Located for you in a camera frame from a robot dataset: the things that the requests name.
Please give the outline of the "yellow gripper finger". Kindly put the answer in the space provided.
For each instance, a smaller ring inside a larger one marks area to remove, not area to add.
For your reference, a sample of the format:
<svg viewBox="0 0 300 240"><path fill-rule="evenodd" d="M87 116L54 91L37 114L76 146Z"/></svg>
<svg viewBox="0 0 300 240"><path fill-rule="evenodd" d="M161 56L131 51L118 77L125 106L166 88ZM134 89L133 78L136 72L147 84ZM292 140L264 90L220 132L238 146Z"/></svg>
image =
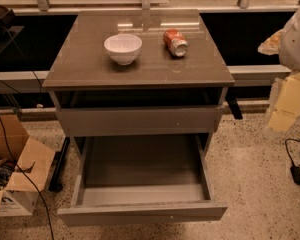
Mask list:
<svg viewBox="0 0 300 240"><path fill-rule="evenodd" d="M276 78L270 91L265 114L265 135L284 135L300 117L300 73Z"/></svg>
<svg viewBox="0 0 300 240"><path fill-rule="evenodd" d="M258 52L264 55L279 55L282 30L276 31L258 47Z"/></svg>

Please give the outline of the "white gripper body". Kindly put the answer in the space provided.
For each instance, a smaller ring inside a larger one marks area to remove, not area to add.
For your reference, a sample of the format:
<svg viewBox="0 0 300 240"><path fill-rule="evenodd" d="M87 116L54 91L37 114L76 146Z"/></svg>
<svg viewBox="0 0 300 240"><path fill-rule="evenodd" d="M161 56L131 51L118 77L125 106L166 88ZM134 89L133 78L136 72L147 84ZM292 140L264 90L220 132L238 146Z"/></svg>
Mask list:
<svg viewBox="0 0 300 240"><path fill-rule="evenodd" d="M300 7L282 30L279 61L290 70L300 71Z"/></svg>

